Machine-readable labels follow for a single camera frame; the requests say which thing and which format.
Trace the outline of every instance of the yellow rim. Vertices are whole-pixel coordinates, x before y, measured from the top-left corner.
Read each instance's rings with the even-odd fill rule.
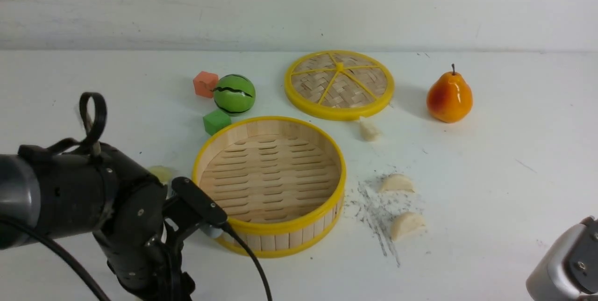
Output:
[[[338,218],[340,218],[341,213],[342,213],[342,207],[338,210],[336,217],[333,219],[333,221],[330,223],[330,225],[327,226],[326,229],[324,229],[322,231],[322,233],[320,233],[319,235],[316,235],[316,237],[313,237],[313,239],[310,241],[307,241],[297,247],[290,248],[288,250],[254,251],[254,254],[258,258],[280,258],[280,257],[292,256],[293,254],[297,254],[303,250],[307,250],[308,248],[314,246],[318,241],[320,241],[324,237],[326,237],[326,235],[330,232],[330,230],[332,230],[333,227],[335,227],[336,223],[338,222]],[[220,245],[231,250],[232,252],[247,256],[247,252],[243,248],[241,248],[239,246],[235,246],[235,245],[231,244],[230,242],[225,241],[222,237],[219,237],[218,239],[216,239],[216,241]]]
[[[337,152],[338,158],[340,159],[340,178],[338,180],[338,185],[335,189],[335,192],[333,192],[333,194],[330,196],[330,198],[327,199],[327,201],[325,203],[320,205],[320,207],[318,207],[314,211],[302,216],[301,218],[289,220],[288,222],[275,222],[272,224],[257,224],[254,222],[242,222],[241,220],[237,220],[235,218],[228,219],[228,222],[231,224],[231,226],[233,226],[235,228],[235,230],[237,232],[248,233],[248,234],[252,234],[252,235],[278,235],[280,233],[292,233],[292,232],[301,230],[304,227],[313,224],[320,218],[323,218],[324,216],[326,216],[326,214],[329,213],[329,211],[331,209],[333,209],[335,207],[335,205],[337,205],[337,203],[342,199],[343,194],[344,194],[344,183],[346,180],[346,166],[344,164],[344,158],[342,157],[342,152],[341,152],[340,148],[338,148],[338,145],[335,143],[335,140],[333,140],[330,137],[330,135],[326,134],[326,132],[321,130],[320,128],[318,128],[308,122],[303,122],[302,120],[297,120],[295,118],[288,118],[286,116],[259,116],[257,118],[250,118],[247,120],[243,120],[243,121],[231,124],[230,126],[218,131],[218,133],[216,133],[212,137],[210,137],[210,139],[207,140],[207,142],[203,145],[203,147],[197,154],[197,157],[195,158],[195,163],[193,164],[192,180],[197,186],[199,186],[199,181],[197,180],[196,169],[199,165],[199,160],[201,159],[201,156],[203,155],[203,152],[205,152],[207,146],[209,146],[211,143],[213,143],[215,141],[215,139],[217,139],[220,135],[223,135],[224,133],[226,133],[226,131],[228,131],[230,129],[242,126],[249,122],[256,122],[256,121],[260,121],[260,120],[287,121],[287,122],[294,122],[297,124],[303,124],[304,126],[308,126],[312,129],[316,130],[318,133],[320,133],[324,137],[326,137],[326,139],[335,148],[335,152]]]
[[[322,95],[322,99],[320,99],[320,101],[318,101],[318,103],[313,103],[311,101],[308,101],[303,96],[301,96],[301,94],[299,94],[299,92],[297,92],[297,90],[295,90],[295,88],[293,87],[292,82],[291,82],[291,77],[294,74],[293,71],[295,70],[297,65],[299,65],[301,62],[303,62],[307,59],[310,59],[315,56],[319,56],[320,54],[329,54],[332,61],[335,62],[335,59],[332,56],[333,53],[350,54],[352,56],[357,56],[357,57],[369,60],[370,62],[373,63],[372,66],[378,67],[379,69],[381,69],[384,72],[384,74],[386,75],[386,79],[387,79],[387,86],[386,86],[386,91],[384,91],[384,94],[382,94],[382,96],[378,97],[376,99],[376,101],[374,101],[366,106],[357,107],[357,108],[330,108],[330,107],[325,107],[323,105],[320,105],[320,103],[323,99],[323,96],[326,94],[326,92],[324,92],[324,94]],[[365,67],[370,67],[370,66],[356,66],[356,67],[350,67],[350,69],[365,68]],[[316,69],[316,70],[311,70],[311,71],[303,71],[301,73],[316,72],[316,71],[336,71],[336,69]],[[337,73],[335,73],[335,77],[337,77],[338,74],[340,74],[340,73],[344,74],[346,77],[348,77],[349,79],[356,82],[357,85],[361,86],[361,88],[363,88],[367,93],[369,93],[374,98],[376,98],[376,96],[374,96],[374,94],[372,94],[372,92],[365,85],[362,85],[361,82],[359,82],[355,77],[353,77],[351,75],[351,73],[346,73],[346,71],[337,71]],[[332,84],[332,82],[330,82],[328,84],[327,90],[329,89],[329,86],[331,86],[331,84]],[[372,116],[372,115],[382,111],[382,109],[384,109],[384,107],[386,107],[386,105],[388,105],[388,103],[392,99],[392,93],[394,91],[395,91],[395,81],[392,79],[392,75],[391,75],[390,71],[388,71],[387,68],[384,65],[382,65],[382,63],[378,62],[377,60],[375,60],[369,56],[366,56],[365,54],[361,54],[358,52],[352,52],[350,50],[323,50],[320,52],[314,52],[312,54],[308,54],[307,56],[303,56],[303,57],[299,58],[298,60],[296,60],[288,68],[288,70],[286,70],[286,74],[285,74],[285,92],[286,92],[286,96],[289,98],[291,103],[293,105],[295,105],[295,107],[299,108],[301,111],[303,111],[309,115],[316,116],[318,118],[323,118],[326,120],[352,121],[352,120],[357,120],[360,116]]]

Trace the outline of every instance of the bamboo steamer lid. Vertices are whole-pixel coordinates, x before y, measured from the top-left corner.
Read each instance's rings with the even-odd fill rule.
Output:
[[[301,111],[327,120],[371,116],[391,101],[395,83],[380,62],[348,50],[325,50],[294,62],[285,92]]]

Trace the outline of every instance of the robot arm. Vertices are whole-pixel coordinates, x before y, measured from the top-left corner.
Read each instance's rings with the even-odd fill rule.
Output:
[[[87,114],[90,98],[93,123]],[[92,232],[129,293],[143,301],[190,301],[195,284],[181,272],[183,240],[205,227],[235,237],[227,214],[188,178],[175,178],[175,196],[167,199],[167,188],[154,175],[99,143],[107,115],[100,94],[84,93],[79,111],[87,130],[83,141],[64,139],[49,148],[22,145],[17,155],[0,155],[0,216],[51,239]],[[167,218],[176,227],[165,223]],[[0,221],[0,250],[35,241]]]
[[[592,216],[565,231],[526,281],[535,301],[596,299],[598,221]]]

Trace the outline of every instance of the white table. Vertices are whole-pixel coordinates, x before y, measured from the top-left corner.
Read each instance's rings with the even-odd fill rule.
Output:
[[[338,142],[348,167],[347,203],[333,231],[305,252],[263,260],[277,301],[529,299],[525,279],[552,241],[597,212],[598,55],[370,55],[397,83],[391,105],[372,118],[384,133],[376,143],[362,142],[352,122],[312,118],[287,101],[283,74],[300,53],[0,51],[0,152],[81,138],[73,108],[81,92],[94,90],[107,99],[103,141],[141,165],[190,175],[207,139],[201,116],[215,109],[194,95],[192,78],[201,70],[242,73],[258,96],[235,120],[309,120]],[[425,94],[451,63],[475,104],[449,125],[428,117]],[[418,194],[380,198],[379,178],[393,172],[412,178]],[[383,235],[378,241],[376,223],[407,210],[425,216],[427,231],[395,245]],[[374,227],[363,222],[368,218]],[[134,299],[91,235],[59,242],[114,301]],[[195,300],[265,299],[250,260],[201,233],[186,242],[184,269],[197,282]],[[0,290],[3,300],[94,300],[40,245],[0,252]]]

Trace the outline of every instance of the toy watermelon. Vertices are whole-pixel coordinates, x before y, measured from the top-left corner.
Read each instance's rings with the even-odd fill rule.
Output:
[[[238,74],[222,77],[214,91],[214,102],[226,114],[237,116],[250,110],[256,102],[256,88],[254,84]]]

